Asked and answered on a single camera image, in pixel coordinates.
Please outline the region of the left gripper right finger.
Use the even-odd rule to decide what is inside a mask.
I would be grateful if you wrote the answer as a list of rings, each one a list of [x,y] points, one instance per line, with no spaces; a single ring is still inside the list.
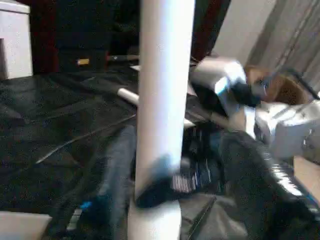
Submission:
[[[292,171],[242,131],[223,131],[224,176],[251,240],[318,240],[320,206]]]

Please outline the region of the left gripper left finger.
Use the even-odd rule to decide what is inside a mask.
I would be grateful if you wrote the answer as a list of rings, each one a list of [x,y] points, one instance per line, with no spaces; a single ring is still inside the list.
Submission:
[[[101,137],[83,175],[57,202],[51,240],[114,240],[132,192],[136,128],[125,125]]]

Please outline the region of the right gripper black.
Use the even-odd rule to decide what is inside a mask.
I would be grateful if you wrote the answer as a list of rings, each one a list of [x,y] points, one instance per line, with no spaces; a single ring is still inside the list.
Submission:
[[[186,128],[181,168],[171,168],[169,155],[158,158],[149,169],[148,181],[135,194],[135,205],[140,209],[151,209],[188,198],[196,192],[222,195],[225,177],[219,154],[221,130],[214,124]]]

